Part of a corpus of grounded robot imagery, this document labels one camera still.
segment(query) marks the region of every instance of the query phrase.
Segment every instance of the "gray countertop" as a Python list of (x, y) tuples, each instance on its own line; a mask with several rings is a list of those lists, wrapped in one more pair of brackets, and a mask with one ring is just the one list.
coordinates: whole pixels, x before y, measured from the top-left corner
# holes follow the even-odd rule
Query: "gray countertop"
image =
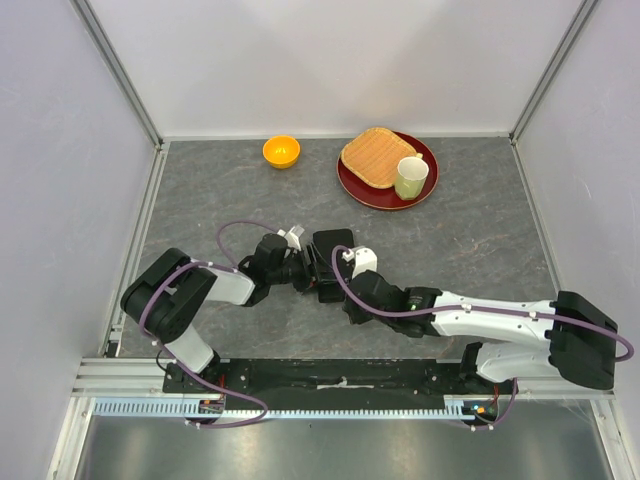
[[(555, 296), (518, 169), (506, 138), (423, 139), (440, 179), (414, 208), (384, 212), (353, 200), (336, 176), (346, 139), (302, 140), (298, 163), (275, 170), (262, 141), (174, 142), (156, 199), (140, 271), (167, 248), (224, 263), (214, 233), (229, 220), (257, 219), (288, 230), (351, 228), (372, 248), (378, 271), (404, 288), (423, 285), (468, 296), (536, 300)], [(223, 239), (237, 258), (265, 232), (232, 226)], [(337, 304), (291, 286), (273, 287), (253, 308), (205, 302), (194, 320), (228, 357), (459, 358), (468, 338), (411, 339), (378, 322), (352, 326)], [(121, 356), (156, 353), (127, 319)]]

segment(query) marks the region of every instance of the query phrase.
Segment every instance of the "green cup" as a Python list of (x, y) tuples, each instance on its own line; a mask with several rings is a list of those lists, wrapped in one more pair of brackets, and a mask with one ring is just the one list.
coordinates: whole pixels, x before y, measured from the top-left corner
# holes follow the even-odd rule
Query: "green cup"
[(398, 163), (398, 173), (394, 188), (396, 195), (402, 200), (413, 200), (422, 191), (424, 182), (429, 175), (429, 165), (419, 153), (415, 157), (405, 157)]

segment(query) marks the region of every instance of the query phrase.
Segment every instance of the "purple cable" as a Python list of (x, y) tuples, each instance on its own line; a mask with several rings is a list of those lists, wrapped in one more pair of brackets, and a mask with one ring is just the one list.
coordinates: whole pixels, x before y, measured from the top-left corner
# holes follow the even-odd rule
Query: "purple cable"
[(257, 225), (258, 227), (262, 227), (262, 228), (266, 228), (267, 230), (273, 232), (273, 233), (277, 233), (278, 231), (273, 228), (270, 227), (269, 225), (266, 225), (262, 222), (258, 222), (257, 220), (233, 220), (232, 222), (227, 222), (224, 225), (222, 225), (220, 228), (218, 228), (218, 230), (216, 231), (216, 243), (218, 244), (218, 248), (220, 249), (220, 251), (222, 252), (222, 254), (227, 257), (227, 259), (231, 262), (231, 265), (234, 268), (238, 267), (238, 262), (236, 261), (235, 258), (233, 258), (232, 253), (224, 246), (222, 245), (222, 239), (220, 238), (222, 235), (222, 231), (231, 226), (231, 225), (237, 225), (237, 224), (245, 224), (245, 225)]
[[(462, 305), (442, 305), (441, 307), (424, 308), (422, 310), (412, 310), (410, 312), (385, 312), (384, 310), (378, 310), (377, 308), (373, 308), (367, 305), (365, 302), (360, 300), (356, 296), (356, 294), (354, 294), (351, 291), (351, 289), (347, 286), (345, 281), (342, 279), (342, 276), (340, 275), (340, 271), (338, 270), (338, 253), (346, 252), (348, 250), (349, 249), (347, 247), (343, 247), (341, 245), (338, 245), (337, 247), (335, 247), (333, 249), (333, 252), (331, 253), (331, 266), (333, 268), (333, 273), (336, 276), (336, 280), (338, 280), (338, 283), (340, 284), (344, 292), (360, 308), (363, 308), (364, 310), (371, 312), (374, 315), (379, 315), (381, 317), (386, 317), (386, 318), (406, 318), (406, 317), (415, 317), (418, 315), (426, 315), (429, 313), (463, 310)], [(515, 316), (515, 317), (529, 317), (529, 312), (522, 312), (520, 310), (511, 310), (508, 308), (473, 306), (473, 310), (478, 312), (497, 313), (500, 315), (509, 315), (509, 316)], [(592, 332), (599, 333), (600, 335), (604, 335), (605, 337), (609, 337), (615, 340), (616, 342), (620, 342), (625, 346), (625, 348), (627, 349), (627, 352), (624, 355), (616, 357), (616, 362), (624, 362), (625, 360), (629, 360), (631, 357), (633, 357), (633, 354), (635, 353), (635, 349), (633, 348), (633, 345), (629, 340), (618, 335), (615, 332), (611, 332), (607, 330), (606, 328), (602, 328), (597, 325), (593, 325), (591, 323), (583, 322), (582, 320), (576, 320), (575, 318), (565, 317), (563, 315), (556, 315), (553, 313), (538, 313), (538, 318), (555, 320), (557, 322), (575, 325), (577, 327), (581, 327), (586, 330), (591, 330)]]
[[(140, 321), (138, 322), (138, 325), (140, 327), (140, 333), (142, 333), (146, 337), (153, 338), (153, 335), (151, 335), (149, 332), (147, 332), (147, 330), (144, 328), (144, 326), (147, 323), (147, 317), (151, 313), (151, 310), (153, 309), (153, 306), (155, 305), (155, 303), (158, 301), (158, 298), (160, 298), (160, 295), (162, 295), (162, 293), (165, 291), (165, 289), (169, 285), (171, 285), (180, 275), (182, 275), (183, 273), (185, 273), (188, 270), (191, 270), (192, 268), (200, 268), (200, 267), (214, 267), (214, 268), (217, 268), (217, 269), (220, 269), (220, 270), (229, 271), (229, 272), (233, 271), (233, 269), (228, 268), (228, 267), (222, 267), (220, 265), (214, 265), (213, 263), (210, 263), (210, 262), (201, 262), (201, 261), (187, 263), (186, 265), (183, 265), (182, 267), (178, 268), (175, 272), (173, 272), (171, 275), (169, 275), (167, 277), (167, 279), (160, 284), (160, 286), (153, 293), (153, 295), (151, 295), (151, 298), (149, 299), (149, 302), (147, 303), (147, 305), (144, 307), (144, 310), (142, 311), (142, 315), (140, 315)], [(170, 357), (175, 358), (173, 356), (173, 354), (171, 353), (171, 351), (169, 351), (169, 349), (167, 347), (165, 347), (159, 341), (158, 341), (158, 345), (160, 346), (162, 351), (164, 351)], [(192, 371), (189, 367), (187, 367), (185, 364), (180, 362), (178, 359), (176, 359), (176, 364), (180, 368), (182, 368), (182, 370), (184, 370), (184, 372), (187, 375), (189, 375), (191, 378), (193, 378), (196, 382), (200, 383), (204, 387), (209, 388), (209, 389), (214, 390), (214, 391), (219, 392), (219, 393), (224, 393), (225, 395), (231, 395), (232, 397), (236, 397), (236, 398), (240, 398), (242, 400), (247, 400), (249, 402), (253, 402), (253, 403), (255, 403), (256, 405), (259, 405), (262, 408), (262, 412), (259, 415), (255, 416), (255, 417), (252, 417), (252, 418), (247, 418), (246, 420), (240, 420), (238, 422), (231, 422), (231, 423), (214, 423), (214, 424), (211, 424), (211, 425), (200, 424), (200, 428), (221, 429), (221, 428), (233, 428), (233, 427), (242, 427), (244, 425), (251, 425), (251, 424), (254, 424), (254, 423), (258, 423), (269, 412), (269, 407), (267, 407), (267, 404), (264, 403), (259, 398), (255, 398), (255, 397), (252, 397), (250, 395), (245, 395), (245, 394), (240, 393), (240, 392), (234, 392), (233, 390), (228, 390), (226, 388), (219, 387), (218, 385), (214, 385), (213, 383), (207, 382), (204, 378), (202, 378), (200, 375), (198, 375), (197, 373)], [(193, 422), (193, 421), (190, 421), (190, 420), (188, 420), (188, 422), (191, 425), (197, 425), (197, 422)]]

